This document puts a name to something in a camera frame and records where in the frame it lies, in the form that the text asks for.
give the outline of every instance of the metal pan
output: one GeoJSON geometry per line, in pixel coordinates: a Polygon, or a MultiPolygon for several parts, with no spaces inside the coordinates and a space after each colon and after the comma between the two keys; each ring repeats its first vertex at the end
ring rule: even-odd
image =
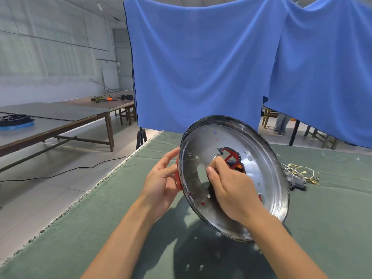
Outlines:
{"type": "Polygon", "coordinates": [[[248,230],[221,209],[206,178],[205,169],[217,155],[231,156],[228,165],[235,165],[236,170],[252,178],[264,207],[283,222],[288,212],[289,189],[275,153],[250,126],[221,115],[198,120],[182,137],[179,183],[193,211],[213,229],[231,239],[252,240],[248,230]]]}

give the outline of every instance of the forearm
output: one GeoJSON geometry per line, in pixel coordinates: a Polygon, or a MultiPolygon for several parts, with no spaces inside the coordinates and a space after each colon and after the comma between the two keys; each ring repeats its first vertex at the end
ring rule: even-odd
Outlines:
{"type": "Polygon", "coordinates": [[[82,279],[129,279],[154,220],[138,199],[92,261],[82,279]]]}
{"type": "Polygon", "coordinates": [[[250,233],[278,278],[328,278],[275,216],[259,219],[250,233]]]}

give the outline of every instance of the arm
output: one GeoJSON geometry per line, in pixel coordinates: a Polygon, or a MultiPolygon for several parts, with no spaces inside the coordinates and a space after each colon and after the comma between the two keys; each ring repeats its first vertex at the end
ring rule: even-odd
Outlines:
{"type": "Polygon", "coordinates": [[[129,279],[146,237],[172,204],[179,190],[171,177],[176,165],[167,167],[179,148],[165,154],[148,174],[143,190],[120,221],[81,279],[129,279]]]}
{"type": "Polygon", "coordinates": [[[264,208],[251,178],[229,169],[221,157],[212,161],[207,175],[221,208],[247,228],[278,278],[328,278],[264,208]]]}

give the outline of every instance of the metal rim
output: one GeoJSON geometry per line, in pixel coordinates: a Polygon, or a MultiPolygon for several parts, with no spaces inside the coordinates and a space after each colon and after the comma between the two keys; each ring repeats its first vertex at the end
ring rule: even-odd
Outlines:
{"type": "Polygon", "coordinates": [[[288,214],[289,188],[288,188],[287,177],[286,177],[284,171],[281,169],[281,163],[277,159],[277,156],[274,153],[274,151],[272,150],[272,148],[270,147],[269,143],[260,134],[258,134],[252,127],[250,127],[249,125],[245,124],[244,122],[242,122],[240,120],[237,120],[235,118],[228,117],[228,116],[213,115],[213,116],[204,117],[204,118],[196,121],[195,123],[193,123],[187,129],[187,131],[184,133],[184,135],[182,136],[181,145],[180,145],[180,153],[179,153],[179,162],[178,162],[179,179],[180,179],[180,185],[181,185],[182,191],[183,191],[189,205],[191,206],[193,211],[199,216],[200,219],[202,219],[205,223],[207,223],[214,230],[220,232],[221,234],[223,234],[223,235],[225,235],[225,236],[227,236],[231,239],[237,240],[237,241],[246,242],[246,241],[251,241],[252,240],[250,235],[249,236],[243,236],[243,237],[236,237],[236,236],[232,237],[231,235],[229,235],[229,233],[226,233],[222,229],[219,229],[218,227],[213,225],[203,215],[203,213],[194,204],[193,198],[190,196],[190,191],[188,190],[187,182],[185,180],[185,174],[184,174],[185,168],[184,168],[184,162],[183,161],[184,161],[184,157],[186,155],[185,149],[186,149],[186,146],[187,146],[188,137],[195,130],[197,130],[200,127],[204,127],[206,125],[226,126],[229,123],[230,124],[232,123],[235,126],[237,125],[239,127],[239,129],[235,129],[235,130],[239,131],[242,135],[245,135],[245,137],[247,137],[247,139],[248,138],[251,139],[253,137],[257,141],[257,145],[259,145],[261,147],[260,150],[262,150],[262,153],[265,156],[267,156],[267,158],[269,158],[273,162],[273,165],[274,165],[274,168],[275,168],[275,172],[274,172],[275,175],[273,175],[273,176],[277,176],[277,181],[280,184],[279,192],[280,192],[280,195],[281,195],[281,206],[279,207],[278,210],[274,211],[275,212],[274,214],[272,212],[271,213],[273,215],[275,215],[276,217],[278,217],[281,222],[284,222],[284,220],[286,219],[286,216],[288,214]]]}

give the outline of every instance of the fringe edge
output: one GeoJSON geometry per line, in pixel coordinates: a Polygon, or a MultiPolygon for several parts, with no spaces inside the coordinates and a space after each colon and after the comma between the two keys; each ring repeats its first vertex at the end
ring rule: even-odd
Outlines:
{"type": "Polygon", "coordinates": [[[84,199],[87,195],[89,195],[91,192],[93,192],[97,187],[99,187],[107,178],[109,178],[115,171],[117,171],[119,168],[121,168],[128,160],[130,160],[132,157],[137,155],[137,153],[144,148],[148,143],[150,143],[153,139],[155,139],[157,136],[162,134],[163,131],[159,131],[158,133],[154,134],[149,140],[147,140],[142,146],[140,146],[137,150],[134,151],[133,154],[131,154],[129,157],[127,157],[125,160],[123,160],[118,166],[116,166],[113,170],[111,170],[104,178],[102,178],[96,185],[90,189],[89,191],[85,192],[80,198],[78,198],[75,202],[73,202],[72,205],[70,205],[60,216],[53,219],[46,227],[44,227],[36,236],[34,236],[32,239],[28,240],[26,244],[23,245],[23,247],[19,250],[17,250],[11,257],[7,258],[0,266],[0,268],[4,267],[15,255],[20,253],[24,248],[26,248],[29,244],[31,244],[35,239],[37,239],[41,234],[43,234],[50,226],[52,226],[57,220],[59,220],[62,216],[64,216],[73,206],[75,206],[77,203],[81,202],[82,199],[84,199]]]}

